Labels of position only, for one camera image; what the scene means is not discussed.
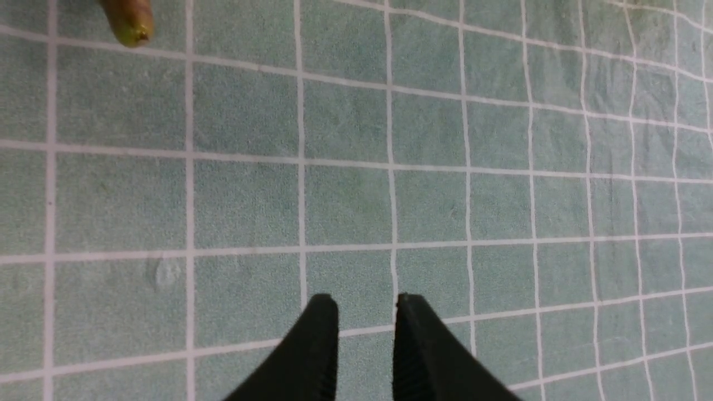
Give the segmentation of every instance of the tile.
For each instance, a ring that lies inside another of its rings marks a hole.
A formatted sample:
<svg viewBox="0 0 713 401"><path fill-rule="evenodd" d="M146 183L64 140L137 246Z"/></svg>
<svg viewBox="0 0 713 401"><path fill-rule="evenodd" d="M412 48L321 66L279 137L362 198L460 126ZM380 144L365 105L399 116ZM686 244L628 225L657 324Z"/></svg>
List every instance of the tile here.
<svg viewBox="0 0 713 401"><path fill-rule="evenodd" d="M529 120L525 107L469 103L471 166L528 169Z"/></svg>
<svg viewBox="0 0 713 401"><path fill-rule="evenodd" d="M309 296L328 293L339 304L339 328L391 324L394 288L387 250L310 253Z"/></svg>
<svg viewBox="0 0 713 401"><path fill-rule="evenodd" d="M595 243L594 264L600 300L632 297L639 293L634 241Z"/></svg>
<svg viewBox="0 0 713 401"><path fill-rule="evenodd" d="M474 240L531 238L530 181L525 176L471 176Z"/></svg>
<svg viewBox="0 0 713 401"><path fill-rule="evenodd" d="M535 178L537 236L583 237L589 233L587 188L579 178Z"/></svg>
<svg viewBox="0 0 713 401"><path fill-rule="evenodd" d="M386 92L305 81L304 136L308 158L388 162Z"/></svg>
<svg viewBox="0 0 713 401"><path fill-rule="evenodd" d="M274 350L273 347L199 357L195 361L195 398L225 399Z"/></svg>
<svg viewBox="0 0 713 401"><path fill-rule="evenodd" d="M392 96L396 163L430 166L466 164L460 101L404 93Z"/></svg>
<svg viewBox="0 0 713 401"><path fill-rule="evenodd" d="M439 317L470 313L467 248L398 250L396 272L399 292L424 296Z"/></svg>
<svg viewBox="0 0 713 401"><path fill-rule="evenodd" d="M678 178L710 180L713 178L712 139L708 134L678 130L676 174Z"/></svg>
<svg viewBox="0 0 713 401"><path fill-rule="evenodd" d="M476 313L535 307L535 268L532 256L531 245L473 247Z"/></svg>
<svg viewBox="0 0 713 401"><path fill-rule="evenodd" d="M678 215L673 184L638 181L636 182L636 191L639 234L676 233Z"/></svg>
<svg viewBox="0 0 713 401"><path fill-rule="evenodd" d="M688 326L691 332L691 344L713 342L713 293L686 295Z"/></svg>
<svg viewBox="0 0 713 401"><path fill-rule="evenodd" d="M602 372L602 386L607 400L648 400L649 383L642 363Z"/></svg>
<svg viewBox="0 0 713 401"><path fill-rule="evenodd" d="M528 64L533 101L553 106L582 108L580 53L528 45Z"/></svg>
<svg viewBox="0 0 713 401"><path fill-rule="evenodd" d="M391 243L391 198L385 170L308 167L307 243Z"/></svg>
<svg viewBox="0 0 713 401"><path fill-rule="evenodd" d="M45 153L0 149L0 255L44 252Z"/></svg>
<svg viewBox="0 0 713 401"><path fill-rule="evenodd" d="M639 255L644 294L681 289L678 240L640 240Z"/></svg>
<svg viewBox="0 0 713 401"><path fill-rule="evenodd" d="M591 302L589 257L588 243L539 245L540 304L553 306Z"/></svg>
<svg viewBox="0 0 713 401"><path fill-rule="evenodd" d="M520 0L465 0L464 6L463 18L468 25L517 35L523 31Z"/></svg>
<svg viewBox="0 0 713 401"><path fill-rule="evenodd" d="M506 385L537 379L534 315L478 321L476 343L478 361Z"/></svg>
<svg viewBox="0 0 713 401"><path fill-rule="evenodd" d="M629 123L607 118L589 118L593 173L631 174Z"/></svg>
<svg viewBox="0 0 713 401"><path fill-rule="evenodd" d="M587 110L628 116L634 65L628 61L587 56L585 98Z"/></svg>
<svg viewBox="0 0 713 401"><path fill-rule="evenodd" d="M183 150L184 61L61 47L57 64L58 141Z"/></svg>
<svg viewBox="0 0 713 401"><path fill-rule="evenodd" d="M198 347L281 338L299 312L298 255L196 259L195 342Z"/></svg>
<svg viewBox="0 0 713 401"><path fill-rule="evenodd" d="M186 399L185 361L136 365L63 375L54 379L57 401Z"/></svg>
<svg viewBox="0 0 713 401"><path fill-rule="evenodd" d="M390 18L394 85L460 93L458 29L417 16Z"/></svg>
<svg viewBox="0 0 713 401"><path fill-rule="evenodd" d="M661 401L693 401L693 384L686 354L649 361L653 396Z"/></svg>
<svg viewBox="0 0 713 401"><path fill-rule="evenodd" d="M291 0L197 1L195 53L295 68L293 10Z"/></svg>
<svg viewBox="0 0 713 401"><path fill-rule="evenodd" d="M183 249L185 161L61 153L56 214L59 252Z"/></svg>
<svg viewBox="0 0 713 401"><path fill-rule="evenodd" d="M331 0L305 0L301 5L305 71L386 83L382 11Z"/></svg>
<svg viewBox="0 0 713 401"><path fill-rule="evenodd" d="M392 332L339 339L337 400L390 400Z"/></svg>
<svg viewBox="0 0 713 401"><path fill-rule="evenodd" d="M528 100L522 42L464 31L463 51L469 95Z"/></svg>
<svg viewBox="0 0 713 401"><path fill-rule="evenodd" d="M683 299L678 295L644 300L646 353L656 354L686 346Z"/></svg>
<svg viewBox="0 0 713 401"><path fill-rule="evenodd" d="M42 369L43 294L44 265L0 265L0 374Z"/></svg>
<svg viewBox="0 0 713 401"><path fill-rule="evenodd" d="M193 68L196 150L297 156L294 77L200 63Z"/></svg>
<svg viewBox="0 0 713 401"><path fill-rule="evenodd" d="M633 235L634 193L631 181L592 178L590 187L594 234Z"/></svg>
<svg viewBox="0 0 713 401"><path fill-rule="evenodd" d="M535 110L532 129L535 170L585 172L587 134L582 116Z"/></svg>
<svg viewBox="0 0 713 401"><path fill-rule="evenodd" d="M10 6L6 4L7 0L3 1L0 9L10 7L10 10L0 11L0 21L12 15L10 13L20 3L32 6L36 1L11 0ZM0 52L6 55L0 60L0 70L3 71L0 81L3 88L0 92L3 129L0 138L44 142L47 136L47 45L3 35L0 36Z"/></svg>
<svg viewBox="0 0 713 401"><path fill-rule="evenodd" d="M466 174L396 172L399 242L466 239Z"/></svg>
<svg viewBox="0 0 713 401"><path fill-rule="evenodd" d="M642 356L639 303L600 306L597 336L602 365Z"/></svg>
<svg viewBox="0 0 713 401"><path fill-rule="evenodd" d="M185 349L182 259L59 263L55 287L55 365Z"/></svg>
<svg viewBox="0 0 713 401"><path fill-rule="evenodd" d="M196 161L194 174L196 248L299 243L296 166Z"/></svg>
<svg viewBox="0 0 713 401"><path fill-rule="evenodd" d="M58 1L59 36L120 46L111 33L104 11L86 0ZM185 2L151 0L155 25L150 49L183 51L185 49Z"/></svg>
<svg viewBox="0 0 713 401"><path fill-rule="evenodd" d="M594 367L594 309L543 313L541 319L545 376Z"/></svg>

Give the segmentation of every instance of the green tile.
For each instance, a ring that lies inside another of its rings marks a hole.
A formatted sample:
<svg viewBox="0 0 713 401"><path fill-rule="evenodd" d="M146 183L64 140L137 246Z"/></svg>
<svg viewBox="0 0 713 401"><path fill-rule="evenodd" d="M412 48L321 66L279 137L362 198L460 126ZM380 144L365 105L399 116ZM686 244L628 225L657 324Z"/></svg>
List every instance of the green tile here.
<svg viewBox="0 0 713 401"><path fill-rule="evenodd" d="M0 265L0 374L42 368L43 294L43 265Z"/></svg>
<svg viewBox="0 0 713 401"><path fill-rule="evenodd" d="M713 342L713 293L686 295L691 344Z"/></svg>
<svg viewBox="0 0 713 401"><path fill-rule="evenodd" d="M686 354L649 361L653 398L666 401L693 401L693 384Z"/></svg>
<svg viewBox="0 0 713 401"><path fill-rule="evenodd" d="M185 395L185 361L95 370L55 377L57 401L172 400Z"/></svg>
<svg viewBox="0 0 713 401"><path fill-rule="evenodd" d="M545 376L594 367L594 309L543 313L541 319Z"/></svg>
<svg viewBox="0 0 713 401"><path fill-rule="evenodd" d="M469 95L528 100L522 42L464 31L463 45Z"/></svg>
<svg viewBox="0 0 713 401"><path fill-rule="evenodd" d="M589 118L593 173L631 174L629 123L608 118Z"/></svg>
<svg viewBox="0 0 713 401"><path fill-rule="evenodd" d="M195 53L294 68L292 0L195 2Z"/></svg>
<svg viewBox="0 0 713 401"><path fill-rule="evenodd" d="M309 167L305 183L307 243L391 243L385 170Z"/></svg>
<svg viewBox="0 0 713 401"><path fill-rule="evenodd" d="M389 251L310 253L309 295L328 293L339 304L339 328L391 324L394 288Z"/></svg>
<svg viewBox="0 0 713 401"><path fill-rule="evenodd" d="M643 293L680 290L678 240L641 240L639 247Z"/></svg>
<svg viewBox="0 0 713 401"><path fill-rule="evenodd" d="M467 248L399 250L396 272L399 292L423 295L439 317L470 313Z"/></svg>
<svg viewBox="0 0 713 401"><path fill-rule="evenodd" d="M529 110L525 107L468 104L471 165L526 170Z"/></svg>
<svg viewBox="0 0 713 401"><path fill-rule="evenodd" d="M476 246L472 258L477 313L535 307L531 245Z"/></svg>
<svg viewBox="0 0 713 401"><path fill-rule="evenodd" d="M535 170L584 173L587 168L584 118L559 111L535 110L533 157Z"/></svg>
<svg viewBox="0 0 713 401"><path fill-rule="evenodd" d="M502 69L503 64L498 61L498 67ZM533 101L567 108L582 108L581 53L528 45L528 64Z"/></svg>
<svg viewBox="0 0 713 401"><path fill-rule="evenodd" d="M194 181L196 248L299 243L296 166L197 161Z"/></svg>
<svg viewBox="0 0 713 401"><path fill-rule="evenodd" d="M460 101L402 93L393 96L394 160L397 163L466 164Z"/></svg>
<svg viewBox="0 0 713 401"><path fill-rule="evenodd" d="M210 355L195 361L195 398L199 401L225 399L247 379L274 348Z"/></svg>
<svg viewBox="0 0 713 401"><path fill-rule="evenodd" d="M104 11L98 4L86 0L58 1L60 36L118 44L111 33ZM151 0L154 37L147 47L183 51L185 49L185 2Z"/></svg>
<svg viewBox="0 0 713 401"><path fill-rule="evenodd" d="M578 46L581 43L576 1L540 0L528 4L528 38Z"/></svg>
<svg viewBox="0 0 713 401"><path fill-rule="evenodd" d="M476 322L478 361L507 385L538 377L534 315Z"/></svg>
<svg viewBox="0 0 713 401"><path fill-rule="evenodd" d="M593 300L588 243L541 244L537 256L542 306Z"/></svg>
<svg viewBox="0 0 713 401"><path fill-rule="evenodd" d="M468 25L517 35L523 31L520 0L465 0L464 11L463 17Z"/></svg>
<svg viewBox="0 0 713 401"><path fill-rule="evenodd" d="M185 349L185 263L106 260L56 266L56 365Z"/></svg>
<svg viewBox="0 0 713 401"><path fill-rule="evenodd" d="M45 158L0 149L0 255L44 252Z"/></svg>
<svg viewBox="0 0 713 401"><path fill-rule="evenodd" d="M595 243L594 264L600 300L632 297L639 293L634 241Z"/></svg>
<svg viewBox="0 0 713 401"><path fill-rule="evenodd" d="M211 256L195 261L197 346L281 338L298 315L298 255Z"/></svg>
<svg viewBox="0 0 713 401"><path fill-rule="evenodd" d="M184 246L185 161L58 155L58 251Z"/></svg>
<svg viewBox="0 0 713 401"><path fill-rule="evenodd" d="M634 65L629 61L587 56L587 110L628 116L633 80Z"/></svg>
<svg viewBox="0 0 713 401"><path fill-rule="evenodd" d="M302 58L306 71L386 82L382 11L332 0L304 0L301 5Z"/></svg>
<svg viewBox="0 0 713 401"><path fill-rule="evenodd" d="M644 300L646 352L656 354L686 346L683 299L678 295Z"/></svg>
<svg viewBox="0 0 713 401"><path fill-rule="evenodd" d="M399 242L466 239L466 174L396 172Z"/></svg>
<svg viewBox="0 0 713 401"><path fill-rule="evenodd" d="M392 14L394 84L438 92L461 92L458 29L417 16Z"/></svg>
<svg viewBox="0 0 713 401"><path fill-rule="evenodd" d="M474 240L531 238L530 181L525 176L471 176Z"/></svg>
<svg viewBox="0 0 713 401"><path fill-rule="evenodd" d="M713 178L713 149L708 134L678 130L676 174L678 178Z"/></svg>
<svg viewBox="0 0 713 401"><path fill-rule="evenodd" d="M713 208L713 186L710 184L680 183L681 222L683 233L710 233L713 221L702 218Z"/></svg>
<svg viewBox="0 0 713 401"><path fill-rule="evenodd" d="M632 115L654 121L673 121L675 82L671 71L638 64Z"/></svg>
<svg viewBox="0 0 713 401"><path fill-rule="evenodd" d="M295 78L208 64L194 69L197 150L297 155Z"/></svg>
<svg viewBox="0 0 713 401"><path fill-rule="evenodd" d="M589 223L585 180L535 177L535 211L539 238L586 236Z"/></svg>
<svg viewBox="0 0 713 401"><path fill-rule="evenodd" d="M183 149L184 61L61 47L57 64L58 141Z"/></svg>
<svg viewBox="0 0 713 401"><path fill-rule="evenodd" d="M304 136L308 158L386 163L386 92L305 81Z"/></svg>
<svg viewBox="0 0 713 401"><path fill-rule="evenodd" d="M640 235L673 234L678 230L676 194L672 183L636 182Z"/></svg>
<svg viewBox="0 0 713 401"><path fill-rule="evenodd" d="M390 400L393 354L392 332L340 338L337 400Z"/></svg>
<svg viewBox="0 0 713 401"><path fill-rule="evenodd" d="M639 303L600 306L597 336L603 365L642 356Z"/></svg>
<svg viewBox="0 0 713 401"><path fill-rule="evenodd" d="M577 376L545 384L548 401L600 401L597 375Z"/></svg>
<svg viewBox="0 0 713 401"><path fill-rule="evenodd" d="M633 235L634 194L631 181L593 178L590 185L594 235Z"/></svg>

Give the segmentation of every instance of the teal tile surface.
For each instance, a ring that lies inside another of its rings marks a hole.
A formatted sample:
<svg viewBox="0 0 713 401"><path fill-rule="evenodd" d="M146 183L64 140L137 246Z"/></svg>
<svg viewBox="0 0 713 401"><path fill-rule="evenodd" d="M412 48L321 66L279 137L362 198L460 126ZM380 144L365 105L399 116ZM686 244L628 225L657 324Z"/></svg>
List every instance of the teal tile surface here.
<svg viewBox="0 0 713 401"><path fill-rule="evenodd" d="M387 250L310 253L309 296L328 293L339 304L339 328L391 324L394 287Z"/></svg>
<svg viewBox="0 0 713 401"><path fill-rule="evenodd" d="M399 242L466 240L466 174L396 172Z"/></svg>
<svg viewBox="0 0 713 401"><path fill-rule="evenodd" d="M43 292L43 265L0 266L0 374L43 367Z"/></svg>
<svg viewBox="0 0 713 401"><path fill-rule="evenodd" d="M182 249L185 161L60 154L56 207L59 251Z"/></svg>
<svg viewBox="0 0 713 401"><path fill-rule="evenodd" d="M55 269L56 365L185 349L184 260L59 263Z"/></svg>
<svg viewBox="0 0 713 401"><path fill-rule="evenodd" d="M281 338L299 312L298 255L196 259L197 346Z"/></svg>

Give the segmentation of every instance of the white grout line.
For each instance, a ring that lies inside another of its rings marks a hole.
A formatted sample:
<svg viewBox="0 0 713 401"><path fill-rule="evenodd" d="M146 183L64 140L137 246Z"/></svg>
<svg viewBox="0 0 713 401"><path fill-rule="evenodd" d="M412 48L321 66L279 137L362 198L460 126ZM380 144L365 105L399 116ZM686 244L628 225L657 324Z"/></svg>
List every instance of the white grout line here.
<svg viewBox="0 0 713 401"><path fill-rule="evenodd" d="M631 25L631 18L629 17L629 10L627 8L624 8L624 17L626 19L626 24L627 24L627 30L629 31L629 39L631 40L631 46L632 46L632 51L634 54L634 57L636 57L636 40L634 37L634 30ZM634 63L634 72L632 76L632 83L631 83L631 99L629 100L629 117L631 117L633 110L634 110L634 99L635 99L635 94L636 94L636 83L637 83L637 72L638 72L638 64ZM632 121L629 122L629 130L631 131L631 176L634 177L636 174L636 135L635 135L635 130L634 130L634 123ZM637 267L637 278L638 278L638 287L639 287L639 297L642 297L643 291L644 291L644 282L643 282L643 275L642 275L642 268L641 268L641 247L640 247L640 239L641 237L639 236L639 206L638 206L638 196L637 196L637 191L636 191L636 180L632 180L632 197L633 197L633 203L634 203L634 236L636 237L634 244L635 244L635 249L636 249L636 267ZM642 351L642 358L644 362L644 371L646 373L646 381L648 384L649 388L649 398L651 401L654 400L654 387L651 381L651 372L649 370L649 362L646 356L646 324L644 321L644 301L643 299L639 300L639 324L641 326L641 351Z"/></svg>

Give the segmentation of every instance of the grid pattern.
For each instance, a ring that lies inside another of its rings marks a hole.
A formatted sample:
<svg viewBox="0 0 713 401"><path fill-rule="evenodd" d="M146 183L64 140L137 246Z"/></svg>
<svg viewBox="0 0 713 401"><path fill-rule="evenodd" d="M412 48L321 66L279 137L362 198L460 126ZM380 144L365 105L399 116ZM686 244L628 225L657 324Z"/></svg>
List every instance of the grid pattern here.
<svg viewBox="0 0 713 401"><path fill-rule="evenodd" d="M257 44L236 48L210 28L234 11L157 0L157 15L185 17L176 36L185 43L160 36L132 51L112 44L103 24L73 30L72 4L49 0L36 21L36 4L0 3L11 16L0 21L2 59L41 66L46 78L15 98L13 77L26 83L33 70L3 61L1 95L29 107L20 119L10 106L3 115L0 154L11 172L0 178L12 195L0 205L44 219L9 220L2 233L0 282L11 284L0 296L16 309L0 313L24 331L0 335L13 341L0 349L19 352L3 355L0 398L91 399L131 387L130 399L214 399L279 342L311 293L328 290L342 307L340 398L386 399L393 303L408 290L424 293L527 400L706 399L707 2L579 0L557 10L562 21L526 0L263 3L246 2L242 23L270 31L236 31ZM597 36L596 16L621 22L630 49ZM510 20L517 30L491 26ZM341 30L325 28L334 21ZM554 21L574 39L549 31ZM670 44L646 42L662 32ZM404 41L411 36L442 49ZM439 60L424 59L429 51ZM478 64L484 51L495 64ZM521 76L507 71L512 54ZM117 76L106 76L109 66ZM613 72L602 81L597 68ZM160 80L169 84L152 86ZM670 93L651 103L647 94L666 82ZM617 91L591 97L601 86ZM127 91L140 93L138 107L122 103ZM151 103L156 94L165 102ZM103 108L108 99L129 114ZM108 119L93 119L101 113ZM257 135L253 126L270 138L233 138ZM416 143L421 127L435 141ZM42 195L43 205L31 204ZM231 280L245 283L235 290ZM565 325L572 330L561 333ZM360 390L365 381L372 393Z"/></svg>

